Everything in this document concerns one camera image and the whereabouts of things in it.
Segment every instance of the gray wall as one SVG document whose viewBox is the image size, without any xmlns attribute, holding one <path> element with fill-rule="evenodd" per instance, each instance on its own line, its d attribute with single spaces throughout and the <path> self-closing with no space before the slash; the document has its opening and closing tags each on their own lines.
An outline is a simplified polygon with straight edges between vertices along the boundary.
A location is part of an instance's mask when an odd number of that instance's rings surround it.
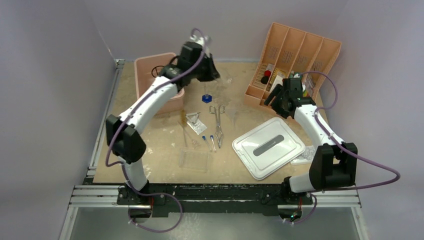
<svg viewBox="0 0 424 240">
<path fill-rule="evenodd" d="M 259 59 L 272 22 L 326 35 L 348 0 L 85 0 L 115 58 L 178 53 L 193 27 L 220 60 Z"/>
<path fill-rule="evenodd" d="M 83 0 L 0 1 L 0 239 L 59 237 L 114 72 Z"/>
<path fill-rule="evenodd" d="M 400 171 L 399 182 L 361 190 L 371 239 L 423 239 L 424 2 L 350 0 L 330 37 L 343 42 L 331 76 L 340 97 L 327 112 L 334 130 L 359 153 Z M 327 106 L 329 84 L 321 89 Z M 359 164 L 357 183 L 393 174 Z"/>
</svg>

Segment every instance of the wooden tabletop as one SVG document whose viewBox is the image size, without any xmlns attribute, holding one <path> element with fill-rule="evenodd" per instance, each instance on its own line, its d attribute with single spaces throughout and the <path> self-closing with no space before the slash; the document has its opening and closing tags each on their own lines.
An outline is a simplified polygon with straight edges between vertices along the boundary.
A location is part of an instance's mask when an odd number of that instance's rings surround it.
<svg viewBox="0 0 424 240">
<path fill-rule="evenodd" d="M 156 115 L 150 121 L 141 134 L 147 145 L 146 153 L 142 157 L 144 172 L 150 182 L 281 183 L 285 177 L 300 175 L 309 169 L 308 164 L 292 166 L 289 163 L 259 181 L 252 177 L 233 150 L 233 140 L 275 117 L 243 104 L 244 93 L 252 80 L 256 66 L 256 63 L 218 62 L 216 68 L 221 74 L 221 79 L 208 83 L 193 80 L 184 88 L 184 109 L 186 113 L 200 112 L 199 119 L 207 126 L 202 133 L 205 136 L 213 135 L 216 127 L 215 116 L 209 113 L 209 106 L 225 105 L 226 113 L 221 114 L 224 138 L 221 148 L 217 148 L 216 153 L 209 152 L 201 135 L 197 135 L 189 126 L 185 129 L 190 137 L 198 142 L 198 146 L 194 149 L 191 138 L 186 136 L 188 147 L 185 147 L 183 129 L 178 123 L 181 119 L 179 111 Z M 205 84 L 207 92 L 212 95 L 212 102 L 208 104 L 202 102 Z M 111 113 L 119 115 L 136 100 L 134 64 L 128 62 L 125 64 Z M 317 97 L 316 103 L 322 106 L 320 96 Z M 235 118 L 232 121 L 229 115 L 234 112 Z M 297 122 L 291 118 L 284 121 L 306 146 L 312 145 L 310 138 Z M 124 176 L 121 168 L 118 165 L 105 166 L 107 147 L 106 141 L 103 141 L 94 182 L 122 183 Z M 191 153 L 185 155 L 184 162 L 180 162 L 180 158 L 184 156 L 182 151 Z M 110 161 L 116 159 L 115 156 L 111 156 Z"/>
</svg>

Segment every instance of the blue hexagonal base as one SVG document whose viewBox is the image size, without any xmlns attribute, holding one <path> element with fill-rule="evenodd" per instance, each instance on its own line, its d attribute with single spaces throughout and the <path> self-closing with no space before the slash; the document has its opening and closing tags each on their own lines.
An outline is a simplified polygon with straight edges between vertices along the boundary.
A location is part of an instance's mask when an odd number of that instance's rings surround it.
<svg viewBox="0 0 424 240">
<path fill-rule="evenodd" d="M 201 96 L 201 101 L 204 102 L 205 104 L 208 104 L 210 102 L 212 102 L 212 96 L 209 94 L 205 94 L 203 96 Z"/>
</svg>

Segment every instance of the pink plastic bin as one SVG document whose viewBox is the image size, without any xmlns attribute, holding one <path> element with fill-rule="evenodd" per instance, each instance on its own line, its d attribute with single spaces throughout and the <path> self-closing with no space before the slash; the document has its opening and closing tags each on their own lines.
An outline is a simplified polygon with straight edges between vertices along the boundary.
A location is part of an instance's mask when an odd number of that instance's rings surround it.
<svg viewBox="0 0 424 240">
<path fill-rule="evenodd" d="M 152 76 L 152 69 L 158 65 L 165 66 L 170 60 L 175 57 L 173 52 L 145 56 L 137 58 L 134 61 L 135 71 L 135 90 L 137 91 L 137 99 L 139 99 L 146 90 L 152 85 L 155 78 Z M 184 89 L 171 98 L 165 105 L 157 112 L 157 114 L 169 113 L 183 109 L 183 96 Z"/>
</svg>

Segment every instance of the lid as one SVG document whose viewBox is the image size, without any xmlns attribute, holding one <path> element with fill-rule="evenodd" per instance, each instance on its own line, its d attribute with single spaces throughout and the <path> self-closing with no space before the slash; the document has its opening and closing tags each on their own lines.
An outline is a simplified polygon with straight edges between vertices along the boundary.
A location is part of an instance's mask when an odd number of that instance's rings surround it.
<svg viewBox="0 0 424 240">
<path fill-rule="evenodd" d="M 252 176 L 262 180 L 305 151 L 305 144 L 280 117 L 255 127 L 232 142 Z"/>
</svg>

